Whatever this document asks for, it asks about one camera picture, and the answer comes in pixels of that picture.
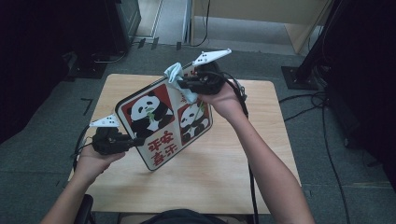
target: light wood tabletop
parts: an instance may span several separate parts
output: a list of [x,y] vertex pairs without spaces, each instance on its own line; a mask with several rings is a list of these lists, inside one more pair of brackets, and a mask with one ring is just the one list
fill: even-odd
[[[114,113],[121,99],[159,76],[108,76],[92,120]],[[246,88],[249,120],[300,181],[272,82],[239,80]],[[160,169],[151,172],[135,147],[96,178],[87,193],[92,211],[160,213],[188,208],[205,214],[253,214],[248,161],[231,125],[215,110],[213,126]],[[94,128],[86,136],[93,136]],[[269,214],[256,186],[259,213]]]

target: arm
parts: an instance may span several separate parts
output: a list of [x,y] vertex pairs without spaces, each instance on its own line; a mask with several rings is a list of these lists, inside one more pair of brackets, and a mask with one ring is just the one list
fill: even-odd
[[88,187],[99,174],[108,168],[111,162],[121,159],[124,155],[123,152],[101,156],[91,145],[84,147],[73,177],[41,223],[74,223]]
[[224,85],[217,95],[200,98],[213,105],[233,126],[276,222],[315,223],[297,179],[246,118],[232,88]]

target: person's left hand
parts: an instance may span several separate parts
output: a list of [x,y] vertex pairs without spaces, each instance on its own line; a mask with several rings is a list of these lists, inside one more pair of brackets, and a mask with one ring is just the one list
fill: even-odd
[[125,152],[103,156],[93,149],[92,145],[84,147],[79,155],[74,179],[91,185],[97,176],[106,170],[111,162],[117,161],[125,156]]

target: person's right arm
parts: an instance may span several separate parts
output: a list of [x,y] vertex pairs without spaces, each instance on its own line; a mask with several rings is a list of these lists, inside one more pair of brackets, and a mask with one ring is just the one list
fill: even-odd
[[242,111],[233,89],[201,95],[233,126],[259,190],[277,223],[315,223],[301,187],[285,163],[267,146]]

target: panda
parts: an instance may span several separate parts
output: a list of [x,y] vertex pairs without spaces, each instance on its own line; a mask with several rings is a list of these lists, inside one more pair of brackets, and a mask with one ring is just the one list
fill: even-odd
[[173,111],[150,91],[127,110],[131,116],[131,129],[137,138],[148,138],[165,127],[174,117]]
[[190,141],[209,125],[209,119],[205,116],[204,110],[199,106],[200,104],[197,102],[188,106],[180,117],[182,142]]

